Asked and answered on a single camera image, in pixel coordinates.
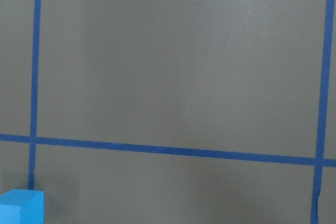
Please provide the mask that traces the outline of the blue cube block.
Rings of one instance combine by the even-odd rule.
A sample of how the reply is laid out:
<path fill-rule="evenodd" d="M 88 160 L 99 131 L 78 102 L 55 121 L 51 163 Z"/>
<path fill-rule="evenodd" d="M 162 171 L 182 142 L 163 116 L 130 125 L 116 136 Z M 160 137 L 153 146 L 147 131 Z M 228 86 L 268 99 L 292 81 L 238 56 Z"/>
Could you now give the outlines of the blue cube block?
<path fill-rule="evenodd" d="M 12 189 L 1 195 L 1 224 L 44 223 L 44 192 Z"/>

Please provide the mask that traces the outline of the brown paper table cover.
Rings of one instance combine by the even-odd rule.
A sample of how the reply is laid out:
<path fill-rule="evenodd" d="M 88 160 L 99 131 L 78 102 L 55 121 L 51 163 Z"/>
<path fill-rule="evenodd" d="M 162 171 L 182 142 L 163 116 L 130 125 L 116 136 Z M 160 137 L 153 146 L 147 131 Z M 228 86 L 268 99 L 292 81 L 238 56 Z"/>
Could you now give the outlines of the brown paper table cover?
<path fill-rule="evenodd" d="M 45 223 L 335 223 L 335 0 L 1 0 L 1 192 Z"/>

